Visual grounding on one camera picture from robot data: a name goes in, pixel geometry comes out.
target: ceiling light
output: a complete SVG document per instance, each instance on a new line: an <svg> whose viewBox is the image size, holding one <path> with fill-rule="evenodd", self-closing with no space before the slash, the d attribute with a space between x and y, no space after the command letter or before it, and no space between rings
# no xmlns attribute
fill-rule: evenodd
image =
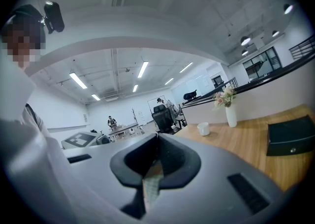
<svg viewBox="0 0 315 224"><path fill-rule="evenodd" d="M248 53L248 50L243 50L242 51L242 56L245 56Z"/></svg>
<svg viewBox="0 0 315 224"><path fill-rule="evenodd" d="M284 6L283 6L283 9L284 9L284 13L285 14L288 14L292 9L293 9L293 5L290 5L290 4L285 4Z"/></svg>
<svg viewBox="0 0 315 224"><path fill-rule="evenodd" d="M275 37L275 36L277 36L279 34L279 31L273 31L272 32L272 37Z"/></svg>
<svg viewBox="0 0 315 224"><path fill-rule="evenodd" d="M166 82L164 85L167 85L168 83L170 83L172 80L174 80L174 78L171 78L168 82Z"/></svg>
<svg viewBox="0 0 315 224"><path fill-rule="evenodd" d="M133 92L136 92L138 85L134 85Z"/></svg>
<svg viewBox="0 0 315 224"><path fill-rule="evenodd" d="M147 61L143 62L142 67L141 67L140 72L139 72L139 75L138 75L138 78L141 78L141 77L142 77L142 75L143 75L143 73L144 73L144 70L146 69L148 63L149 63L149 62L147 62Z"/></svg>
<svg viewBox="0 0 315 224"><path fill-rule="evenodd" d="M71 72L69 75L76 83L79 84L81 88L83 89L88 88L86 85L84 85L84 83L79 79L79 77L74 72Z"/></svg>
<svg viewBox="0 0 315 224"><path fill-rule="evenodd" d="M193 62L189 63L189 65L186 66L183 70L181 70L180 73L181 73L181 72L184 72L184 71L186 70L186 68L189 67L192 63L193 63Z"/></svg>
<svg viewBox="0 0 315 224"><path fill-rule="evenodd" d="M92 95L95 100L100 100L95 94Z"/></svg>
<svg viewBox="0 0 315 224"><path fill-rule="evenodd" d="M251 39L249 37L242 37L241 39L241 45L246 45Z"/></svg>

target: black railing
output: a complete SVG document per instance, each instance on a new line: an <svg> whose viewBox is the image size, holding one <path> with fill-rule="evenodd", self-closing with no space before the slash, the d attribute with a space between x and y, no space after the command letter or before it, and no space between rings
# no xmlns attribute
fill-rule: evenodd
<svg viewBox="0 0 315 224"><path fill-rule="evenodd" d="M282 76L285 76L288 73L291 73L292 71L295 71L296 69L304 66L305 64L307 64L308 62L310 62L311 60L314 60L314 59L315 59L315 49L312 50L311 52L309 52L304 57L301 57L297 61L295 61L295 62L293 62L293 63L291 63L291 64L289 64L283 68L278 68L278 69L274 70L273 72L271 72L269 75L264 76L261 79L251 81L248 84L245 84L245 85L242 85L240 87L235 88L235 92L236 92L236 94L240 94L240 93L246 92L248 90L257 88L259 86L265 85L265 84L267 84L271 81L274 81L274 80L276 80ZM213 91L211 91L208 94L201 96L200 98L188 103L187 105L183 106L182 108L184 109L187 107L197 106L197 105L202 104L202 103L214 101L213 96L215 93L220 91L219 88L222 89L222 86L217 87Z"/></svg>
<svg viewBox="0 0 315 224"><path fill-rule="evenodd" d="M295 60L307 55L312 50L315 49L315 35L310 36L308 39L305 39L303 42L289 49L291 55Z"/></svg>
<svg viewBox="0 0 315 224"><path fill-rule="evenodd" d="M191 105L191 104L195 104L197 102L200 102L200 101L203 101L203 100L209 100L209 99L212 99L213 96L217 93L217 92L223 92L223 88L227 88L231 86L232 88L237 88L238 87L238 83L235 79L235 77L233 79L230 79L229 81L219 85L217 88L213 89L211 92L203 95L203 96L200 96L199 98L195 99L195 100L192 100L191 102L187 102L185 103L185 106L186 105Z"/></svg>

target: pendant light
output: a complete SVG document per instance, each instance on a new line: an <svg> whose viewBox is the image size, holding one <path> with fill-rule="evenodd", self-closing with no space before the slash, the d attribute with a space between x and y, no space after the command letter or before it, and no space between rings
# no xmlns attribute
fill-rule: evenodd
<svg viewBox="0 0 315 224"><path fill-rule="evenodd" d="M245 56L247 53L248 53L248 50L244 49L244 50L242 51L242 56Z"/></svg>
<svg viewBox="0 0 315 224"><path fill-rule="evenodd" d="M241 39L241 45L246 45L251 39L249 37L242 37Z"/></svg>
<svg viewBox="0 0 315 224"><path fill-rule="evenodd" d="M285 4L284 6L283 6L283 9L284 9L284 13L285 14L288 14L292 9L293 9L293 5L290 5L290 4Z"/></svg>
<svg viewBox="0 0 315 224"><path fill-rule="evenodd" d="M279 31L273 31L272 32L272 37L275 37L275 36L277 36L279 34Z"/></svg>

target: black box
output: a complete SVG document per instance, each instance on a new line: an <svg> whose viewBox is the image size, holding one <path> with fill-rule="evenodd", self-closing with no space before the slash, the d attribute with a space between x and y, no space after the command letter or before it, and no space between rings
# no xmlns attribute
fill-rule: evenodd
<svg viewBox="0 0 315 224"><path fill-rule="evenodd" d="M286 156L312 151L315 125L310 117L268 125L267 156Z"/></svg>

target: ceiling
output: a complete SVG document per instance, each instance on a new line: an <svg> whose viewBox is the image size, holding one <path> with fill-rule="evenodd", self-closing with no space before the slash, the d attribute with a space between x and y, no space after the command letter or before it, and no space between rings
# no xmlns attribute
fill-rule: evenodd
<svg viewBox="0 0 315 224"><path fill-rule="evenodd" d="M19 0L18 5L30 3L43 11L44 3L47 0ZM242 36L251 38L259 36L265 44L271 42L272 31L278 30L283 33L290 15L283 15L283 5L285 3L296 4L296 0L50 0L56 1L61 7L63 16L69 13L80 12L84 8L93 8L103 6L111 9L117 7L129 7L126 14L131 12L131 9L138 7L149 7L153 9L157 15L165 15L170 19L176 20L177 23L194 28L198 35L214 42L214 44L224 53L227 61L232 64L242 58L241 52L244 49L240 45ZM255 46L249 46L249 52L256 50ZM114 53L117 57L118 69L111 65L112 53L111 50L101 50L89 52L68 58L64 62L55 63L52 66L45 68L54 77L57 82L69 78L69 68L77 67L81 74L99 71L99 73L89 74L85 76L88 84L93 85L95 93L100 96L106 96L107 92L118 92L117 85L121 85L121 89L125 94L135 84L134 78L141 67L141 56L147 57L144 60L149 60L149 68L146 71L148 75L144 80L141 80L139 91L148 91L160 88L165 81L182 69L182 66L195 61L195 58L200 60L200 57L187 55L184 53L159 51L149 48L125 48L115 49ZM124 68L130 67L130 72L125 73ZM110 72L118 71L119 82L115 78L108 81L107 77L111 76ZM85 96L84 90L76 90L76 86L70 85L70 81L64 82L64 86L78 95L80 99L88 101L89 96Z"/></svg>
<svg viewBox="0 0 315 224"><path fill-rule="evenodd" d="M151 48L121 48L94 51L59 61L37 72L32 78L39 79L48 86L58 88L67 95L88 104L95 101L91 94L99 98L118 95L133 95L134 85L138 84L137 94L169 87L174 78L179 79L194 66L206 59L181 52ZM142 63L149 64L141 78L138 78ZM184 72L179 73L190 62ZM82 89L69 74L75 72L88 87Z"/></svg>

